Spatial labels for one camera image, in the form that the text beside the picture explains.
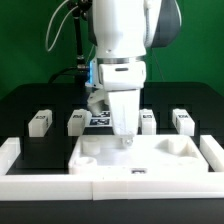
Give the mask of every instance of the white block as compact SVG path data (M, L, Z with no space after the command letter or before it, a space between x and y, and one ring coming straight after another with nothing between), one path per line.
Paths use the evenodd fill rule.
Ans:
M223 148L211 135L202 135L200 150L215 172L224 172Z
M195 123L186 110L173 110L172 121L180 135L194 136Z
M152 110L140 110L140 127L143 135L156 135L156 120Z
M8 138L0 147L0 176L5 175L20 154L19 138Z
M68 136L80 136L85 129L86 110L74 110L68 121Z
M39 110L28 124L29 136L44 137L51 124L52 124L52 111Z

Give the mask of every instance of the black table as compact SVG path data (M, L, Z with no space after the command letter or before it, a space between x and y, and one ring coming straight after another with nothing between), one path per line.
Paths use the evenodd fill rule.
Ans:
M0 144L20 137L22 153L8 174L64 174L77 138L67 136L74 109L86 109L84 89L74 84L29 84L0 101ZM177 133L172 110L186 109L195 121L193 140L211 134L224 144L224 97L202 83L146 83L141 108L152 109L158 134ZM29 138L28 123L51 109L44 138ZM111 128L84 134L112 134ZM223 223L223 199L0 202L0 223Z

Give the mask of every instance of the cable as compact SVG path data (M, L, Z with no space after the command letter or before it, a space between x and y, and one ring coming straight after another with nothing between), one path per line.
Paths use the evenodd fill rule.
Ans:
M62 21L62 23L61 23L61 25L60 25L60 27L59 27L59 29L58 29L58 32L57 32L57 34L56 34L56 37L55 37L55 39L54 39L54 41L53 41L51 47L49 48L49 45L48 45L48 42L49 42L49 34L50 34L50 31L51 31L51 26L52 26L53 20L54 20L55 16L57 15L58 11L59 11L59 10L66 4L66 3L68 3L68 2L69 2L69 0L65 0L65 1L64 1L64 2L63 2L63 3L56 9L56 11L54 12L54 14L53 14L52 17L51 17L51 20L50 20L49 25L48 25L47 34L46 34L46 41L45 41L45 48L46 48L46 50L47 50L48 52L50 52L50 51L54 48L55 43L57 42L58 36L59 36L59 34L60 34L60 32L61 32L61 29L62 29L62 27L63 27L63 25L64 25L66 19L68 18L68 16L69 16L73 11L75 11L75 10L78 8L78 6L76 6L76 7L74 7L73 9L71 9L71 10L66 14L65 18L63 19L63 21Z
M69 72L69 71L76 70L76 69L77 69L76 67L70 67L70 68L66 68L66 69L61 70L60 72L57 72L57 73L53 74L51 76L51 78L49 79L48 83L49 84L53 83L61 75L74 76L73 74L67 74L65 72Z
M89 53L88 58L86 60L86 65L89 63L89 58L92 55L93 49L94 49L94 45L91 47L90 53Z
M160 76L161 76L163 82L165 82L166 80L165 80L165 78L164 78L164 76L163 76L163 72L162 72L162 70L161 70L161 68L160 68L159 62L158 62L158 60L157 60L156 54L155 54L155 52L154 52L153 49L152 49L152 55L153 55L154 58L155 58L156 66L157 66L157 68L158 68L158 70L159 70L159 74L160 74Z

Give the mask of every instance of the green backdrop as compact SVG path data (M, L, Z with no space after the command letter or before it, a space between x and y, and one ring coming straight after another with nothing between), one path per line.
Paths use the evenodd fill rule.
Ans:
M0 98L21 84L45 83L51 74L75 65L72 18L63 27L56 48L51 53L44 48L48 22L61 2L0 1ZM204 82L224 95L224 1L178 0L178 3L183 17L181 33L169 47L148 50L147 81L163 81L163 75L167 82ZM56 19L52 38L66 13L65 8ZM87 56L91 44L85 22L82 30Z

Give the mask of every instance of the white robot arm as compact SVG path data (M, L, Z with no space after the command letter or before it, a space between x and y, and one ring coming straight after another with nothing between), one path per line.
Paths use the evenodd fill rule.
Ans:
M96 46L89 109L107 99L115 135L131 144L137 134L140 89L146 79L147 47L167 46L181 26L176 0L92 0L89 39Z

